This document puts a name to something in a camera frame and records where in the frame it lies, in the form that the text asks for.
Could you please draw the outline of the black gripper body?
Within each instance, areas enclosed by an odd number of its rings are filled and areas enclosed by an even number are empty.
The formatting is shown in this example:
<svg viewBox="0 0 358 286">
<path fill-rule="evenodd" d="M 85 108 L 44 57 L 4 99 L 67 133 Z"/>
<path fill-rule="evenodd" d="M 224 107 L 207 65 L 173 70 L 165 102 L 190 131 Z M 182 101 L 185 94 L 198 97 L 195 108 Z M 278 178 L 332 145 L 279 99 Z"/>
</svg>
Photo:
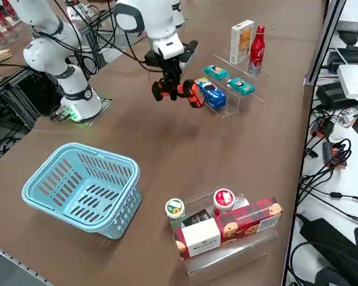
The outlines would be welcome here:
<svg viewBox="0 0 358 286">
<path fill-rule="evenodd" d="M 162 70 L 163 78 L 173 78 L 182 74 L 180 68 L 180 56 L 164 59 L 160 54 L 150 50 L 145 54 L 145 64 Z"/>
</svg>

